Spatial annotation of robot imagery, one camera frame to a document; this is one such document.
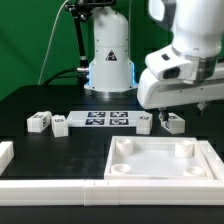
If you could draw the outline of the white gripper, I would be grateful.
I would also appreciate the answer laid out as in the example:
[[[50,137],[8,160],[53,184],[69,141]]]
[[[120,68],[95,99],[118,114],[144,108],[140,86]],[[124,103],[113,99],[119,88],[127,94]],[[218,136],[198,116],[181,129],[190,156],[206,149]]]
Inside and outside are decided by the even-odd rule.
[[[199,103],[197,108],[202,116],[209,107],[206,101],[224,99],[224,61],[217,63],[212,76],[203,81],[195,78],[199,60],[185,59],[171,46],[147,55],[145,64],[137,92],[144,109]],[[159,110],[159,119],[169,119],[165,109]]]

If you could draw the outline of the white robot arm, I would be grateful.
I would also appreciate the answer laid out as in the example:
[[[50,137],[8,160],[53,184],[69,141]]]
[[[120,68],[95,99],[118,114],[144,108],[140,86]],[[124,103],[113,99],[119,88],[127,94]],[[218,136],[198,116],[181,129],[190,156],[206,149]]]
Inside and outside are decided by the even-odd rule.
[[[224,0],[148,0],[150,17],[173,33],[172,43],[150,53],[140,79],[128,56],[128,22],[110,7],[94,15],[95,57],[85,90],[109,98],[132,89],[144,109],[224,99]]]

